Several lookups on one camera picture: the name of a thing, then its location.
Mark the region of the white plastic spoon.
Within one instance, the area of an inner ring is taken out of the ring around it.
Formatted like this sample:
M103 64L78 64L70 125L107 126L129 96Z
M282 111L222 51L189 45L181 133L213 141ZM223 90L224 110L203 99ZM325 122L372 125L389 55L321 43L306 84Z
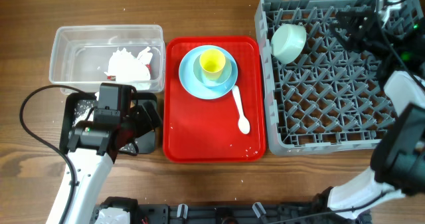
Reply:
M238 128L243 134L247 135L250 132L250 123L244 115L240 90L239 90L239 87L237 87L237 85L234 85L232 87L232 95L233 95L236 108L238 110L238 115L239 115Z

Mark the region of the white paper napkin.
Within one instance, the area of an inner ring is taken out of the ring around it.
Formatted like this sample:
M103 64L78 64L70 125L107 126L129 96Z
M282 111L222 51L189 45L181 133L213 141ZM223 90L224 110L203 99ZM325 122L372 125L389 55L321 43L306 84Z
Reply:
M146 47L133 56L126 48L117 49L109 59L108 69L104 72L108 80L131 82L137 90L149 90L151 87L151 61L153 53Z

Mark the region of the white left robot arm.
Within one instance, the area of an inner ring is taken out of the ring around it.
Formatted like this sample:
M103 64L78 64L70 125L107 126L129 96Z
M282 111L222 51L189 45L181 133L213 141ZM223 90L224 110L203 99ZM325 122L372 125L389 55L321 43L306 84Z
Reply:
M70 166L60 184L47 223L88 223L100 190L120 150L162 125L150 101L124 110L94 109L92 120L80 120L68 138Z

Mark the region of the small light blue bowl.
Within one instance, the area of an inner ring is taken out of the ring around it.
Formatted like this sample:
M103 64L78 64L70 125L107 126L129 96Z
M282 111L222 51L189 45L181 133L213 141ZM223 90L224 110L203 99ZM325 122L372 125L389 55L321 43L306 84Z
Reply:
M217 87L221 84L224 84L230 78L232 72L232 65L227 58L224 70L217 80L209 80L204 76L199 59L200 55L195 59L195 62L193 64L193 74L195 75L195 78L204 86L208 88Z

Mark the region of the yellow plastic cup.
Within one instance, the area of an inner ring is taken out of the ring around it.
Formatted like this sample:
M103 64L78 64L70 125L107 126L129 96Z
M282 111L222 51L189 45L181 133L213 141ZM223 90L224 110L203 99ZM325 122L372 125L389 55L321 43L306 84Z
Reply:
M200 55L199 62L204 76L209 80L217 80L224 70L226 57L218 49L207 49Z

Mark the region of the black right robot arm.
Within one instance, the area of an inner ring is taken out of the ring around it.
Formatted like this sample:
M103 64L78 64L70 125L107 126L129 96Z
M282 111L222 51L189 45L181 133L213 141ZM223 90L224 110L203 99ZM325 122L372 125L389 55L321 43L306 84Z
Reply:
M370 208L424 192L424 19L403 38L384 31L390 10L401 1L376 0L373 12L340 12L332 29L350 33L343 47L369 51L382 63L380 88L398 118L375 148L369 167L351 181L317 196L312 215L356 219Z

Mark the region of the light blue plate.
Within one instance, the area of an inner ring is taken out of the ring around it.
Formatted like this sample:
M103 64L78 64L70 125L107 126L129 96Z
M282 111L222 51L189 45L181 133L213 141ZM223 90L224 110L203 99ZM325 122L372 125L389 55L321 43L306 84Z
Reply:
M232 65L230 78L217 87L208 88L201 84L193 74L193 64L195 59L207 49L218 49L224 53L225 57ZM232 55L221 47L214 45L202 45L190 50L182 59L179 65L179 80L183 88L192 96L203 100L214 100L220 98L232 90L238 78L238 67Z

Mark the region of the red snack wrapper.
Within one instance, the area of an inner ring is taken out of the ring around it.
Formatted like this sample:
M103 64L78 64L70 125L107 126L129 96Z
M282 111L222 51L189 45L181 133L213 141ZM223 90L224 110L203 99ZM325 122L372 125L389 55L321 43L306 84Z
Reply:
M108 80L116 82L146 81L151 79L149 69L143 64L111 64L105 72Z

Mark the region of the mint green bowl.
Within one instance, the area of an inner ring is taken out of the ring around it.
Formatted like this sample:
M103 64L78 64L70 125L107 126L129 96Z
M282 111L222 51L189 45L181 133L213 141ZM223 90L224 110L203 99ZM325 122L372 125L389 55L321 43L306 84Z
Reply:
M301 54L307 40L303 26L284 24L280 26L270 42L271 54L282 64L289 64Z

